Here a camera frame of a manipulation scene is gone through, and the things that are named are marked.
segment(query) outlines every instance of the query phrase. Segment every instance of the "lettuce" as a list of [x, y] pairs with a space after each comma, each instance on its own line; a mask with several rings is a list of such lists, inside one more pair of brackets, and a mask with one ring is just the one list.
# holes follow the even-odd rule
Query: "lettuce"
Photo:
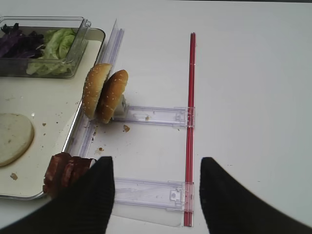
[[[73, 44], [75, 32], [71, 28], [62, 28], [59, 30], [49, 30], [44, 36], [45, 49], [40, 59], [64, 59]], [[40, 76], [47, 74], [58, 75], [66, 73], [71, 69], [70, 64], [54, 63], [29, 63], [26, 70], [27, 74], [37, 73]]]

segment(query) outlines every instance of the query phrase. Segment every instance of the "top bun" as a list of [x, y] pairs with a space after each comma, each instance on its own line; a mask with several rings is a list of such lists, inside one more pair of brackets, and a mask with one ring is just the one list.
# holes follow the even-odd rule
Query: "top bun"
[[125, 70], [121, 70], [114, 73], [104, 84], [97, 106], [97, 117], [101, 122], [108, 123], [113, 117], [127, 82], [128, 73]]
[[108, 63], [96, 64], [87, 75], [83, 86], [82, 110], [91, 120], [95, 119], [95, 112], [101, 90], [111, 69], [112, 66]]

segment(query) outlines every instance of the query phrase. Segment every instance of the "red rod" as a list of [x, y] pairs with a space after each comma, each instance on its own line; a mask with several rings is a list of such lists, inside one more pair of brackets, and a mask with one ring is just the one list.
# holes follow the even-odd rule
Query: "red rod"
[[[194, 79], [195, 79], [195, 47], [196, 47], [196, 35], [191, 33], [190, 42], [190, 69], [189, 69], [189, 127], [187, 129], [186, 136], [186, 168], [185, 168], [185, 182], [193, 182], [193, 145], [194, 145]], [[184, 212], [184, 226], [192, 226], [192, 213]]]

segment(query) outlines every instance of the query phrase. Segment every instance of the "purple cabbage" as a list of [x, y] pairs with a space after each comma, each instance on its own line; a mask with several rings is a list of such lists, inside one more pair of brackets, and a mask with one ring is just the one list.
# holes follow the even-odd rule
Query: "purple cabbage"
[[1, 27], [5, 35], [0, 38], [0, 58], [36, 59], [42, 56], [43, 35], [35, 31], [25, 35], [19, 24]]

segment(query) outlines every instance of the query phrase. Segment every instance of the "food tray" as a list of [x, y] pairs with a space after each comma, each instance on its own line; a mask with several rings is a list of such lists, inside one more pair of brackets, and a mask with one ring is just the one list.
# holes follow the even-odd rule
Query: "food tray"
[[[62, 151], [83, 84], [103, 49], [105, 33], [90, 29], [76, 74], [72, 78], [0, 77], [0, 112], [27, 116], [35, 138], [15, 162], [0, 167], [0, 197], [29, 200], [42, 192], [43, 177], [51, 156]], [[10, 175], [15, 173], [17, 180]]]

